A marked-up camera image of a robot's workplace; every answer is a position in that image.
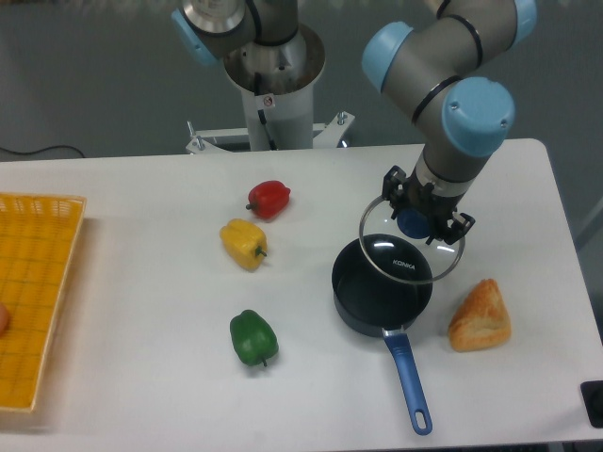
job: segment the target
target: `blue pan handle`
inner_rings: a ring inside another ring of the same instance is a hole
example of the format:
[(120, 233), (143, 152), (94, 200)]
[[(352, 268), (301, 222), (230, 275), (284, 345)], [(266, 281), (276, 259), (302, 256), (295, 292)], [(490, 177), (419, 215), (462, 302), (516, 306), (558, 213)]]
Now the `blue pan handle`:
[[(432, 432), (432, 418), (427, 408), (421, 380), (416, 371), (415, 358), (408, 336), (401, 330), (383, 330), (383, 339), (396, 362), (413, 429), (419, 435), (429, 435)], [(418, 422), (421, 416), (424, 427), (419, 425)]]

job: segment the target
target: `green bell pepper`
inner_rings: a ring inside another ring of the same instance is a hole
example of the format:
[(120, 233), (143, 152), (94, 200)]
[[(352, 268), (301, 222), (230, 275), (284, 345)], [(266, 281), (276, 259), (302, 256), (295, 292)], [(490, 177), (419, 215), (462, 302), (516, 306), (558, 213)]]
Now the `green bell pepper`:
[(276, 334), (256, 311), (246, 309), (230, 321), (236, 355), (246, 365), (264, 363), (279, 351)]

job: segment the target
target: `saucepan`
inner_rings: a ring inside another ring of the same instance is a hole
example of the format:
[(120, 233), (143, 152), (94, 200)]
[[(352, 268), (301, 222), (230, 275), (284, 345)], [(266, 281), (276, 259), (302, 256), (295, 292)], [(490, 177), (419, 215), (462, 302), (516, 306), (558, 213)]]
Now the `saucepan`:
[(427, 435), (432, 419), (405, 331), (427, 306), (432, 284), (397, 282), (384, 273), (402, 281), (431, 281), (432, 271), (423, 254), (406, 240), (391, 234), (367, 234), (363, 240), (372, 263), (359, 239), (334, 262), (335, 307), (353, 330), (384, 339), (398, 369), (413, 429)]

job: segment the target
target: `hole in handle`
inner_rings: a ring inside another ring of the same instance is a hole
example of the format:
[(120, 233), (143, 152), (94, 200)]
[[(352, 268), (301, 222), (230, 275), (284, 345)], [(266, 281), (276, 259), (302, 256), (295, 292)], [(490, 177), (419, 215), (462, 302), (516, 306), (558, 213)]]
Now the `hole in handle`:
[(417, 410), (415, 412), (415, 420), (416, 420), (416, 424), (418, 425), (418, 427), (421, 430), (424, 430), (425, 428), (427, 428), (427, 421), (425, 420), (425, 414), (422, 411)]

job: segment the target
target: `bread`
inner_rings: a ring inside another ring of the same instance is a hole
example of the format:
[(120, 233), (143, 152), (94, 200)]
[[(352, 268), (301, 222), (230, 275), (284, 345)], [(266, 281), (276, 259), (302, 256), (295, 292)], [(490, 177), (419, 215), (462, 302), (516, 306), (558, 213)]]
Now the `bread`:
[(495, 280), (483, 280), (471, 291), (448, 326), (456, 351), (473, 351), (504, 344), (511, 337), (511, 319)]

